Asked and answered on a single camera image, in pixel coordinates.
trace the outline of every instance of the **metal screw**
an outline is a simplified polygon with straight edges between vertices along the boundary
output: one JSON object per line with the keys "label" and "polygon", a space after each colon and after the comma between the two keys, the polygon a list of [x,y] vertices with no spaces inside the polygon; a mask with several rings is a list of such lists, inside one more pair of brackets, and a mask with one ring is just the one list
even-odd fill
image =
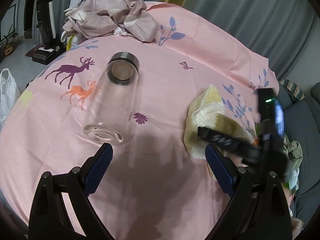
{"label": "metal screw", "polygon": [[46,172],[44,172],[44,174],[42,174],[42,177],[45,179],[49,176],[50,176],[50,172],[48,172],[48,171],[46,171]]}
{"label": "metal screw", "polygon": [[239,167],[239,168],[238,168],[238,171],[239,171],[241,174],[244,174],[247,170],[246,170],[244,167]]}
{"label": "metal screw", "polygon": [[277,176],[277,174],[274,171],[270,171],[269,175],[273,178],[275,178]]}
{"label": "metal screw", "polygon": [[71,171],[72,173],[77,174],[80,170],[81,170],[80,167],[74,167]]}

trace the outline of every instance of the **yellow and white plush fabric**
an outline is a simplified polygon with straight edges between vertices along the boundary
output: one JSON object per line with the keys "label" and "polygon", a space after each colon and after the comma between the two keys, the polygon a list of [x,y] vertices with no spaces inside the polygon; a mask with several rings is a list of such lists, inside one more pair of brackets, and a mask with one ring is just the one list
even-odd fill
{"label": "yellow and white plush fabric", "polygon": [[[250,143],[253,142],[252,135],[236,121],[226,117],[224,113],[225,109],[220,94],[213,85],[210,85],[202,95],[191,103],[184,134],[184,144],[191,158],[205,159],[204,151],[208,143],[198,138],[198,126],[207,127]],[[210,176],[215,179],[209,166],[208,169]]]}

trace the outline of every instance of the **bottle lid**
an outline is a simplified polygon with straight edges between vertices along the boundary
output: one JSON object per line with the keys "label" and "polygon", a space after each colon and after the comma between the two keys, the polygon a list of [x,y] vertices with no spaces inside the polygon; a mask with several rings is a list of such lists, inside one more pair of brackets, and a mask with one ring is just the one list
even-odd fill
{"label": "bottle lid", "polygon": [[129,52],[118,52],[110,59],[107,74],[113,83],[126,86],[133,83],[138,71],[139,61],[135,55]]}

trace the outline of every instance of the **gray sofa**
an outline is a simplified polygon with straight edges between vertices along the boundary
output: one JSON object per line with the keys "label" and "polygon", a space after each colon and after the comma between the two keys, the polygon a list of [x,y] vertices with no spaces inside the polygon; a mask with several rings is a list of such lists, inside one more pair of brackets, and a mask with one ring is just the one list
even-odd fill
{"label": "gray sofa", "polygon": [[306,225],[320,204],[320,82],[310,95],[296,103],[280,84],[278,98],[284,110],[288,138],[298,141],[303,151],[299,189],[290,208],[294,217]]}

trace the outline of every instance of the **purple deer print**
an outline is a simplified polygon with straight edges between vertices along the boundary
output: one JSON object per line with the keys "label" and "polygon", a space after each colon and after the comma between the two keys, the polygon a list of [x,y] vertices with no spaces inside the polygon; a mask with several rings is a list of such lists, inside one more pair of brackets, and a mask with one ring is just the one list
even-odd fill
{"label": "purple deer print", "polygon": [[82,66],[81,67],[78,67],[78,66],[74,66],[74,65],[62,65],[60,68],[52,71],[50,74],[48,74],[45,79],[47,79],[47,77],[49,75],[51,75],[53,72],[58,72],[56,74],[56,77],[54,79],[54,82],[56,83],[57,82],[57,76],[61,73],[69,73],[70,75],[68,75],[67,77],[65,77],[64,79],[62,79],[60,81],[60,85],[62,84],[62,82],[67,79],[68,77],[70,77],[70,81],[69,81],[69,85],[68,85],[68,89],[70,89],[70,84],[71,84],[71,81],[73,79],[73,76],[75,75],[75,73],[80,73],[82,71],[84,71],[85,69],[89,70],[89,65],[94,65],[94,61],[91,60],[91,58],[87,58],[84,60],[84,62],[82,61],[84,57],[80,57],[80,62],[82,63]]}

